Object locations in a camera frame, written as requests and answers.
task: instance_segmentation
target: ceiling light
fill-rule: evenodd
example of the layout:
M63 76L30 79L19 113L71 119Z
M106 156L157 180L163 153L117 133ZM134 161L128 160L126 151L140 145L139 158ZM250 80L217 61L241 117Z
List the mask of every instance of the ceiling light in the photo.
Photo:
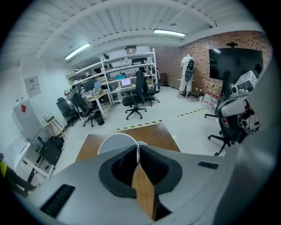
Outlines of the ceiling light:
M220 50L218 50L218 49L216 49L216 48L214 48L213 51L216 52L216 53L218 53L218 54L220 53Z
M87 43L83 46L81 46L80 48L76 49L74 52L70 53L68 56L65 57L66 60L71 59L73 56L75 56L76 54L78 54L79 52L83 51L85 48L89 47L90 44Z
M185 33L177 32L177 31L172 31L172 30L165 30L165 29L154 29L153 33L169 34L169 35L175 35L175 36L180 36L180 37L183 37L183 36L186 35Z

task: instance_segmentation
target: television screen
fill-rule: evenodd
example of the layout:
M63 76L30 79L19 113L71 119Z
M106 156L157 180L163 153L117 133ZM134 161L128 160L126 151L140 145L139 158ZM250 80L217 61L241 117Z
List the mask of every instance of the television screen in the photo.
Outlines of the television screen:
M258 78L263 69L262 51L244 48L209 50L210 78L236 83L241 75L252 70Z

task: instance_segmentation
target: office chair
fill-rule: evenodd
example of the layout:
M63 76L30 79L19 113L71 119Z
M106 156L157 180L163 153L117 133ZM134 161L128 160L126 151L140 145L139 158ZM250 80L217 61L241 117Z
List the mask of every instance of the office chair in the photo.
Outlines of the office chair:
M89 121L91 121L91 127L93 127L94 108L90 108L78 92L76 92L69 100L77 108L77 112L79 111L79 109L81 110L81 112L79 112L78 114L84 121L83 127Z
M127 113L128 111L131 111L131 113L126 117L126 120L129 119L129 116L131 116L133 113L137 113L140 115L140 119L142 119L142 115L139 113L139 110L145 110L146 108L139 108L138 104L144 102L145 98L144 95L142 93L142 89L143 89L143 85L144 85L144 74L141 71L137 71L136 72L136 77L137 77L137 83L136 83L136 90L135 93L133 95L130 95L126 98L123 99L123 105L124 106L132 106L133 105L133 109L128 109L125 111L125 113Z
M71 126L73 126L73 121L76 118L76 110L71 109L71 107L67 104L64 98L58 98L57 106L58 109L61 111L63 117L71 117L68 122L71 120Z
M158 88L159 88L160 84L158 84L158 83L153 84L153 86L154 86L153 89L149 89L148 84L144 80L144 85L143 85L144 98L145 98L145 101L150 102L150 106L152 106L152 101L157 101L158 103L160 103L160 101L158 99L154 98L154 95L160 92L159 90L156 90L156 86L158 86Z
M216 135L210 135L208 137L208 140L210 140L211 138L215 138L215 139L223 141L223 146L221 147L219 152L215 153L215 156L218 156L222 152L225 145L230 147L231 145L235 144L236 142L240 143L246 136L243 128L239 126L237 115L229 116L227 118L227 121L229 123L228 127L226 127L224 125L223 118L220 117L219 113L217 114L217 117L219 118L219 123L220 123L220 128L221 128L221 131L219 132L219 134L222 134L222 137L216 136Z

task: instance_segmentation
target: brick wall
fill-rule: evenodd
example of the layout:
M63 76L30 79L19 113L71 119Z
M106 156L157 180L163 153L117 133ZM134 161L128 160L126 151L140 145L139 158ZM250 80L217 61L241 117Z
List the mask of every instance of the brick wall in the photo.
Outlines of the brick wall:
M235 31L217 34L199 39L181 47L153 47L155 49L156 64L161 72L168 74L169 85L179 88L182 68L182 58L190 53L196 63L192 91L195 88L203 92L211 92L220 96L222 81L211 79L209 65L209 49L226 48L226 43L235 42L238 48L260 50L263 52L263 66L268 64L271 56L271 45L265 35L257 31Z

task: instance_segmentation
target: white ceiling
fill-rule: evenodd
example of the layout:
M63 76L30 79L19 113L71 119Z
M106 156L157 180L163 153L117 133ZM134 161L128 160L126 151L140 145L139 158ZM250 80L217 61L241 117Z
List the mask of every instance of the white ceiling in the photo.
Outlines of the white ceiling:
M61 59L90 43L72 59L76 64L129 44L181 46L225 28L259 29L253 25L255 19L236 0L38 0L11 30L0 60L32 54ZM155 28L185 32L186 40L154 35Z

